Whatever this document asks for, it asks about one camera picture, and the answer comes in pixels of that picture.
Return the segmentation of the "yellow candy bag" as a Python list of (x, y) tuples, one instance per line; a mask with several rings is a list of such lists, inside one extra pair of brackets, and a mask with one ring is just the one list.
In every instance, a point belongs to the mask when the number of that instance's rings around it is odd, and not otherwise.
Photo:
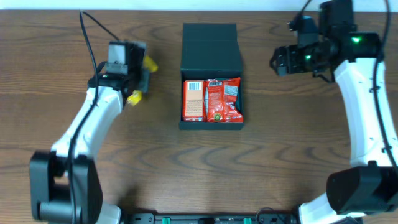
[(138, 86), (133, 90), (132, 95), (127, 97), (126, 103), (136, 106), (149, 91), (151, 74), (158, 71), (159, 66), (148, 55), (144, 57), (143, 68), (139, 79)]

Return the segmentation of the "red orange barcode box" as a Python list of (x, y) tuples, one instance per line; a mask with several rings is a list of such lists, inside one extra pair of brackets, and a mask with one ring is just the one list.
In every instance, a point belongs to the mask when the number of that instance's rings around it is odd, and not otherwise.
[(182, 96), (182, 120), (186, 122), (206, 121), (204, 80), (184, 81)]

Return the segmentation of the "red candy bag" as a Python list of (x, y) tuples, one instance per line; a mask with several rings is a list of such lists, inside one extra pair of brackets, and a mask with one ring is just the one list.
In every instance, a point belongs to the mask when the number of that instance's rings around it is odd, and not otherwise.
[(236, 106), (240, 82), (240, 78), (205, 80), (205, 108), (207, 122), (243, 122), (243, 115), (238, 111)]

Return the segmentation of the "black gift box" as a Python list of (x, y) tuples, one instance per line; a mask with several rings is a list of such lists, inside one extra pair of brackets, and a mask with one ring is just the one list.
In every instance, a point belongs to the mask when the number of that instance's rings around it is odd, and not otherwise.
[(181, 82), (240, 78), (243, 61), (236, 24), (184, 23)]

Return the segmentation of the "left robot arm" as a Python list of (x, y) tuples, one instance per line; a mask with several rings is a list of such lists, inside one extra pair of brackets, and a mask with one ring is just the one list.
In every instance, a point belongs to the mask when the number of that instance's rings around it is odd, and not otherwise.
[(34, 219), (48, 223), (121, 223), (122, 210), (103, 200), (95, 160), (113, 121), (129, 97), (147, 93), (151, 70), (147, 45), (111, 41), (108, 59), (95, 67), (86, 98), (62, 137), (29, 164)]

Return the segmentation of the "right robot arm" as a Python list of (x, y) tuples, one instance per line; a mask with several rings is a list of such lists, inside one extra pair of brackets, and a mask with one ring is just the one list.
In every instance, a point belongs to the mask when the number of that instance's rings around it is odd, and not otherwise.
[(397, 209), (397, 134), (385, 86), (386, 35), (360, 32), (351, 0), (331, 0), (319, 20), (298, 13), (289, 22), (297, 44), (279, 47), (269, 62), (282, 77), (312, 73), (336, 83), (345, 104), (350, 168), (331, 174), (325, 192), (301, 204), (295, 223), (359, 223)]

